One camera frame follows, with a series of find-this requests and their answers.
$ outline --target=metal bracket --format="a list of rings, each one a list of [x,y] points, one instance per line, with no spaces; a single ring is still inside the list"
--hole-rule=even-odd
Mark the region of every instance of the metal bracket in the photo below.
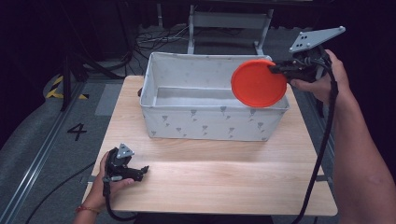
[[[129,157],[129,156],[133,156],[133,155],[134,155],[134,152],[131,149],[129,149],[123,143],[120,144],[119,152],[117,153],[117,159]]]
[[[307,49],[312,49],[319,44],[343,33],[346,30],[344,26],[327,30],[300,32],[294,44],[289,48],[289,52],[295,53]]]

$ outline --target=human arm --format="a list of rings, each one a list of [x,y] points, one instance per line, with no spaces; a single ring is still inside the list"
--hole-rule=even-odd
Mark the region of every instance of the human arm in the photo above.
[[[396,187],[366,126],[357,100],[349,88],[341,61],[326,50],[338,83],[335,103],[334,193],[340,223],[396,223]],[[291,85],[311,91],[329,103],[330,77],[314,83],[292,80]]]
[[[99,210],[99,211],[102,211],[106,208],[106,200],[105,200],[105,197],[103,196],[102,178],[105,176],[105,165],[106,165],[107,156],[108,156],[108,152],[102,158],[102,160],[100,162],[99,174],[96,176],[95,180],[92,183],[90,193],[88,194],[87,198],[82,203],[82,206],[84,206],[84,207],[93,208],[93,209]],[[111,182],[110,183],[110,189],[111,189],[110,196],[114,196],[114,194],[117,191],[125,188],[126,186],[128,186],[132,183],[134,183],[133,179],[123,179],[118,182]],[[75,216],[73,224],[94,223],[97,215],[98,215],[98,213],[96,213],[92,210],[88,210],[88,209],[79,211]]]

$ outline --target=metal stand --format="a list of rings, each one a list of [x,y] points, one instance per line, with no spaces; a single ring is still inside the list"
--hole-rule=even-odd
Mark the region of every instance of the metal stand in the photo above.
[[[88,79],[88,74],[83,67],[84,63],[107,77],[112,79],[124,79],[124,77],[117,76],[89,58],[86,58],[75,52],[67,53],[64,58],[64,103],[62,105],[61,111],[66,110],[71,100],[71,75],[74,75],[77,82],[85,82]]]
[[[273,9],[269,9],[267,14],[200,12],[195,11],[195,6],[191,5],[189,19],[190,38],[187,53],[194,53],[194,27],[227,27],[261,29],[262,36],[259,41],[254,42],[254,46],[257,54],[263,55],[262,45],[267,36],[273,13]]]

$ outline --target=orange frisbee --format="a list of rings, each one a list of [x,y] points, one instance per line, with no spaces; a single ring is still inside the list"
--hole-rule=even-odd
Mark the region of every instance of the orange frisbee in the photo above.
[[[268,66],[275,63],[255,59],[241,63],[233,72],[231,87],[235,97],[252,107],[267,107],[285,95],[287,80],[281,74],[273,74]]]

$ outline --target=black curtain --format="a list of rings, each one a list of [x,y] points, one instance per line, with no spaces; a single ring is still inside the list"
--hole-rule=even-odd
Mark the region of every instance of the black curtain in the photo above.
[[[134,21],[143,28],[158,26],[158,10],[155,3],[131,3]],[[172,28],[181,23],[188,23],[190,6],[186,4],[161,4],[163,28]]]
[[[44,103],[43,88],[61,60],[58,36],[29,1],[0,1],[0,148]]]

